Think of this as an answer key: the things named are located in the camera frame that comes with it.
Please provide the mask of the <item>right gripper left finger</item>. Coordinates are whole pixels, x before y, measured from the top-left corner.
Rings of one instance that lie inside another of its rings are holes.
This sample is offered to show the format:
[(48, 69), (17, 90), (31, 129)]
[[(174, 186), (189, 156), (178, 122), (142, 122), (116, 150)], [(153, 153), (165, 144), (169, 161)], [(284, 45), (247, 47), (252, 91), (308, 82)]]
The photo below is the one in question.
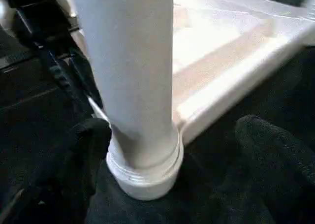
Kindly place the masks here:
[(89, 118), (72, 127), (49, 152), (33, 179), (0, 212), (2, 224), (83, 224), (95, 195), (112, 130)]

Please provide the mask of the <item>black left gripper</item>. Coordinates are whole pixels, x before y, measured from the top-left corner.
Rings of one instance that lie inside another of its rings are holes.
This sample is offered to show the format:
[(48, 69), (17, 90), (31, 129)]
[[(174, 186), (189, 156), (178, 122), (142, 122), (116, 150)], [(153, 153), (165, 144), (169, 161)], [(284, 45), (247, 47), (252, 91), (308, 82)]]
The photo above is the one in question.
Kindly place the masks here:
[(0, 22), (25, 47), (5, 57), (6, 66), (39, 58), (79, 117), (94, 113), (90, 97), (103, 108), (90, 62), (71, 35), (79, 27), (66, 0), (0, 0)]

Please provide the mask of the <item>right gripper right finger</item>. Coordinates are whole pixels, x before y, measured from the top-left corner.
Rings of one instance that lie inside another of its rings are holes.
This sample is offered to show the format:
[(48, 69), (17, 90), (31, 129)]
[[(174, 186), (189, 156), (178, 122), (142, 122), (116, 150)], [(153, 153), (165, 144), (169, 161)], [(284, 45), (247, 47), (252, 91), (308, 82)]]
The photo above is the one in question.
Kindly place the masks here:
[(278, 224), (315, 222), (315, 153), (289, 131), (255, 115), (238, 119), (242, 148), (256, 192)]

